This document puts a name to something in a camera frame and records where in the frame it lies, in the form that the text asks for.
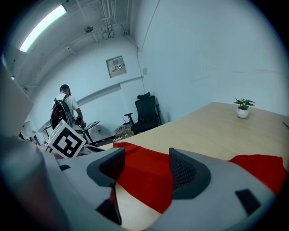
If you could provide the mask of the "grey wall electrical panel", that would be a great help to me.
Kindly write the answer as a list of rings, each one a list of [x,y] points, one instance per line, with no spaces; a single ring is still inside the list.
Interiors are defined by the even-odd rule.
[[[109,72],[110,78],[117,77],[122,74],[126,74],[126,65],[122,56],[117,56],[111,59],[106,60],[107,69]]]

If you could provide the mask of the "black office chair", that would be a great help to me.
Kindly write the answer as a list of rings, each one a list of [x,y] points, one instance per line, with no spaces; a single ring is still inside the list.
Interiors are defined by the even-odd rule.
[[[159,104],[156,104],[156,98],[151,95],[150,92],[138,95],[135,106],[138,121],[131,127],[131,130],[134,131],[135,134],[143,133],[163,124],[160,117]],[[132,117],[132,114],[133,113],[128,113],[124,116]]]

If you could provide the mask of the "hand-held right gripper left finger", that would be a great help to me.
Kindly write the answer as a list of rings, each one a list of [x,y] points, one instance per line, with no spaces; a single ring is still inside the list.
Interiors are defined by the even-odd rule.
[[[68,226],[120,226],[115,185],[125,166],[125,149],[112,148],[56,160],[42,153],[45,184]]]

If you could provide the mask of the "white ceiling light panel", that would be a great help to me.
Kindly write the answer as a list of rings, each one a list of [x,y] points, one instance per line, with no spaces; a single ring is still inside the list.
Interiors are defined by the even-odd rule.
[[[57,19],[66,14],[66,10],[63,5],[59,5],[53,9],[48,15],[46,15],[28,34],[23,43],[20,46],[20,51],[27,52],[34,41],[41,35],[41,33],[47,29]]]

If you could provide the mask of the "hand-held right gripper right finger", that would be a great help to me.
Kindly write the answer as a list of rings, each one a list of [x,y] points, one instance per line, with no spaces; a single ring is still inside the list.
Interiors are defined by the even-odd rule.
[[[249,231],[275,200],[273,191],[244,168],[171,148],[169,207],[147,231]]]

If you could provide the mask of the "round grey side table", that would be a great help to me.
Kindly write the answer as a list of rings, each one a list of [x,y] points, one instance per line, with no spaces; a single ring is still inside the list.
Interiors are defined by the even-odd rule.
[[[89,134],[89,130],[91,128],[93,128],[94,126],[98,125],[100,123],[100,121],[95,121],[93,123],[88,124],[85,128],[84,128],[84,133],[86,134],[86,136],[88,137],[88,139],[91,141],[91,144],[94,145],[94,141],[92,140],[90,134]]]

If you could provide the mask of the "cardboard box stack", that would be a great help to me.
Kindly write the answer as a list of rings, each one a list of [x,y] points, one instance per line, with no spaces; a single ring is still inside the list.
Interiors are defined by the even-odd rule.
[[[131,130],[132,125],[121,125],[115,130],[115,139],[125,139],[126,137],[133,136],[134,131]]]

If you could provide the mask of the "red t-shirt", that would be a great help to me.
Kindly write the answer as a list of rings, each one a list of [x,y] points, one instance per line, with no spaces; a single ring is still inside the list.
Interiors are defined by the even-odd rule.
[[[120,142],[114,148],[125,149],[125,167],[118,183],[133,197],[159,213],[171,203],[173,180],[169,170],[169,156]],[[230,160],[279,194],[289,172],[283,166],[283,159],[267,155],[237,155]]]

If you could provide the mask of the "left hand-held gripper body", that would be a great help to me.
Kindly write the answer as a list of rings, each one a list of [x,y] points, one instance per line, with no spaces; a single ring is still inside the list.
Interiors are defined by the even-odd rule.
[[[63,158],[71,158],[79,154],[85,143],[86,140],[62,120],[54,128],[48,146]]]

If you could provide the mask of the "small potted green plant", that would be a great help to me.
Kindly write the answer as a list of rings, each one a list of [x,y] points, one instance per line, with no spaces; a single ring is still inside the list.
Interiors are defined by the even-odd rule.
[[[248,100],[246,98],[241,98],[240,100],[235,98],[234,104],[238,105],[236,112],[237,112],[238,118],[241,118],[241,119],[246,119],[249,114],[248,112],[249,107],[255,106],[254,101]]]

